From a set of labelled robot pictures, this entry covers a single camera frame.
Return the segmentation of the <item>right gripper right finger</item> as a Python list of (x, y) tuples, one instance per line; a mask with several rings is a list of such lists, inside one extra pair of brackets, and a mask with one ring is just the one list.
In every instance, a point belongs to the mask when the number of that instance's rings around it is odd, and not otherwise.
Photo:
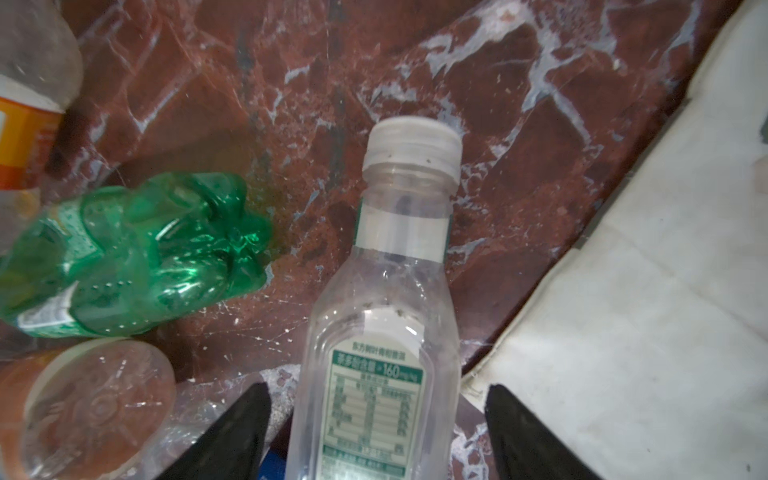
[(599, 479), (505, 386), (489, 388), (485, 417), (501, 479)]

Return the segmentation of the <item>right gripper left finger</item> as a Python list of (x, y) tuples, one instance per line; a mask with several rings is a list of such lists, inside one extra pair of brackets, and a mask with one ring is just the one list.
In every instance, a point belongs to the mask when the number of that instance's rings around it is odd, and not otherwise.
[(251, 385), (158, 479), (256, 479), (271, 411), (268, 386)]

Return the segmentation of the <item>blue label bottle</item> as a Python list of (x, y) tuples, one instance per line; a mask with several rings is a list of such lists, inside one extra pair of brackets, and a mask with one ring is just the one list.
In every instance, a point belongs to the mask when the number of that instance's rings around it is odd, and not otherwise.
[(270, 449), (264, 456), (258, 471), (258, 480), (284, 480), (286, 459), (279, 452)]

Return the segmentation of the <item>amber tea bottle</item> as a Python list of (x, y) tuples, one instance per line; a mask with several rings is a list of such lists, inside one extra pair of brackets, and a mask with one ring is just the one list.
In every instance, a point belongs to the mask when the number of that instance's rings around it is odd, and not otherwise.
[(127, 338), (36, 352), (1, 369), (4, 479), (117, 479), (171, 417), (174, 371)]

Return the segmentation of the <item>green white label bottle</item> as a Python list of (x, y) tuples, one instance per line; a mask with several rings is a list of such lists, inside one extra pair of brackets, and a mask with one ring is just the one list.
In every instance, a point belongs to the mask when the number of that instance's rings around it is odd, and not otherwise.
[(349, 258), (313, 306), (289, 479), (443, 479), (460, 342), (444, 261), (462, 141), (401, 116), (369, 135)]

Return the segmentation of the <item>green bottle yellow cap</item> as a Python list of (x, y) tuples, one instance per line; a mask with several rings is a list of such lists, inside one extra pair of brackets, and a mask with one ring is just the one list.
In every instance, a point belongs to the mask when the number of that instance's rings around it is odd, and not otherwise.
[(169, 172), (46, 208), (1, 258), (1, 317), (43, 338), (120, 337), (261, 288), (270, 220), (232, 173)]

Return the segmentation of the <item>orange cap clear bottle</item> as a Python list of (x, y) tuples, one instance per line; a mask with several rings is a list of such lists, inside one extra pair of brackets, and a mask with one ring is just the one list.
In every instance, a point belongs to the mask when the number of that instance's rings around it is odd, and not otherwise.
[(40, 179), (83, 82), (79, 46), (53, 1), (1, 3), (1, 250), (40, 210)]

